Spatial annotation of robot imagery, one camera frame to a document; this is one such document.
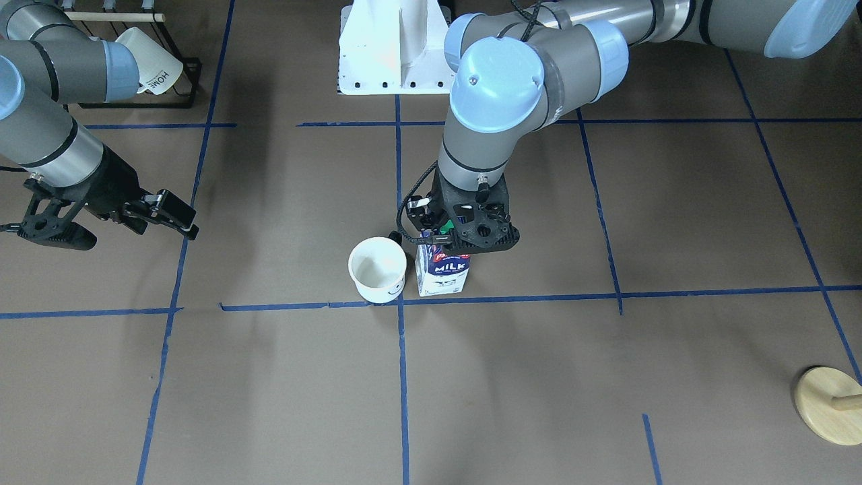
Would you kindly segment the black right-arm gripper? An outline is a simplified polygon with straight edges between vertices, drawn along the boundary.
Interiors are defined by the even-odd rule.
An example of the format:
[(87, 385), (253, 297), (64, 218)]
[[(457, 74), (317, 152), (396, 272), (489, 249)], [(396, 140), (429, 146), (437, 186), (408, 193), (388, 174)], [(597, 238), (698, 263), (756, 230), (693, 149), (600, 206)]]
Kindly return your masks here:
[(167, 226), (188, 240), (197, 237), (199, 227), (193, 223), (196, 210), (172, 191), (150, 194), (142, 189), (135, 169), (106, 145), (96, 171), (75, 188), (85, 189), (86, 193), (74, 203), (72, 218), (84, 208), (97, 218), (125, 225), (136, 234), (143, 234), (150, 223)]

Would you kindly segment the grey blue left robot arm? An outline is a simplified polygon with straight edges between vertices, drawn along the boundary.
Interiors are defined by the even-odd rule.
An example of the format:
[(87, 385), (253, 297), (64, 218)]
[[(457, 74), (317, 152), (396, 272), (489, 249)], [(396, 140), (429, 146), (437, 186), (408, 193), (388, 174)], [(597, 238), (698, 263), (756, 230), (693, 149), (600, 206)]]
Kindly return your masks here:
[(507, 251), (511, 223), (504, 169), (524, 135), (598, 101), (626, 76), (631, 47), (681, 40), (801, 59), (842, 28), (854, 1), (558, 1), (531, 10), (465, 13), (444, 37), (455, 73), (441, 147), (410, 191), (397, 229), (447, 255)]

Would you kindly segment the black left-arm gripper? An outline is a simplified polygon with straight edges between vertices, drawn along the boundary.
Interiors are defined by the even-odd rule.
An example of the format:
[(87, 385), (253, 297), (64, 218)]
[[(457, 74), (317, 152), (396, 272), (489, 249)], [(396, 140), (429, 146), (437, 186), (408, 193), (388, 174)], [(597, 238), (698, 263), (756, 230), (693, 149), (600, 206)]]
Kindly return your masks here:
[(444, 254), (507, 251), (520, 240), (508, 203), (504, 177), (492, 187), (482, 183), (478, 191), (465, 191), (429, 168), (405, 197), (413, 227), (428, 233), (405, 238), (414, 245), (440, 245)]

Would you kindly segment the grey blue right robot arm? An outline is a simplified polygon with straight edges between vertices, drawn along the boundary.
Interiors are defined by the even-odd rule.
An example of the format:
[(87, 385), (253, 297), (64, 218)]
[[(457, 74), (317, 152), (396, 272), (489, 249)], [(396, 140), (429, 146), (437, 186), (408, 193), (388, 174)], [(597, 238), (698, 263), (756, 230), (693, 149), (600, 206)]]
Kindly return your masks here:
[(88, 251), (96, 236), (74, 222), (86, 209), (143, 234), (164, 225), (192, 240), (196, 211), (167, 190), (149, 193), (137, 172), (66, 110), (160, 94), (184, 64), (132, 28), (115, 41), (87, 36), (50, 2), (2, 2), (1, 152), (30, 173), (21, 223), (3, 225), (37, 245)]

